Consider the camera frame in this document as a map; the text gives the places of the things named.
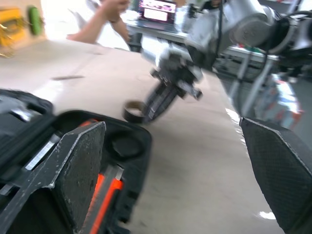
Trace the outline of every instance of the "gray tool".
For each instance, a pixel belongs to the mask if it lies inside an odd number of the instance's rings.
[[[26,104],[16,98],[0,95],[0,114],[13,113],[21,120],[30,122],[40,113],[30,110]]]
[[[53,134],[48,141],[39,152],[27,163],[25,166],[25,170],[31,171],[34,167],[43,159],[43,157],[54,147],[60,140],[60,137],[57,134]],[[0,190],[0,195],[7,196],[11,192],[14,185],[12,183],[6,184]]]

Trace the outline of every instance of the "open case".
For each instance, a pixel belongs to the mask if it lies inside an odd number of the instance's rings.
[[[0,233],[127,234],[152,138],[114,118],[0,90]]]

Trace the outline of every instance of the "beige table surface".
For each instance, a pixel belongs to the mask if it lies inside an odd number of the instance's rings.
[[[144,99],[156,80],[140,54],[47,41],[0,59],[0,88],[52,101],[56,113],[83,109],[121,118],[126,99]],[[84,78],[53,81],[81,75]],[[227,114],[215,75],[201,101],[179,99],[148,126],[154,139],[145,186],[129,228],[134,234],[281,234],[255,181],[246,149]]]

